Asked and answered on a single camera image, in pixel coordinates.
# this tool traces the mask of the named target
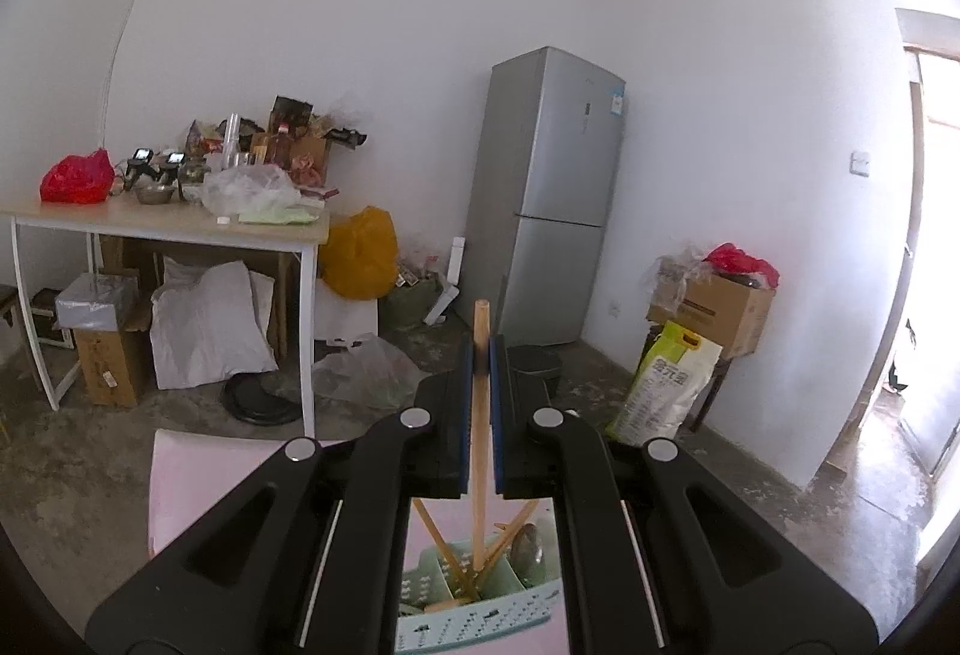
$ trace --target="stainless steel bowl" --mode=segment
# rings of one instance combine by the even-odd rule
[[[141,205],[165,205],[174,196],[174,187],[158,183],[145,183],[133,189]]]

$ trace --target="light green basket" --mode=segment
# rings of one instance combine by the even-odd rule
[[[510,563],[501,556],[484,585],[484,596],[493,597],[444,612],[401,617],[397,620],[395,652],[441,652],[546,623],[553,606],[563,597],[563,583],[553,519],[539,518],[536,526],[544,538],[544,584],[525,588]],[[487,545],[492,545],[498,536],[489,536]],[[472,557],[469,542],[451,543],[450,548],[461,563]],[[441,568],[445,565],[435,546],[424,549],[416,568],[403,573],[401,602],[431,604],[453,599]]]

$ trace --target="refrigerator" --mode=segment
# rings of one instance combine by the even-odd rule
[[[623,140],[622,78],[544,47],[498,64],[454,302],[491,303],[508,345],[577,340],[587,316]]]

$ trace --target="metal spoon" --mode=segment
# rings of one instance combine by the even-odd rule
[[[525,588],[544,584],[544,540],[541,539],[535,524],[527,522],[517,531],[514,540],[510,542],[510,548],[507,549],[507,562]]]

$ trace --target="wooden tabletop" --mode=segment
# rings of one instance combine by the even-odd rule
[[[326,243],[329,213],[319,213],[320,218],[310,225],[242,225],[236,217],[218,225],[203,206],[181,202],[177,196],[166,205],[141,205],[130,193],[94,205],[0,196],[0,216],[14,217],[21,225],[290,252]]]

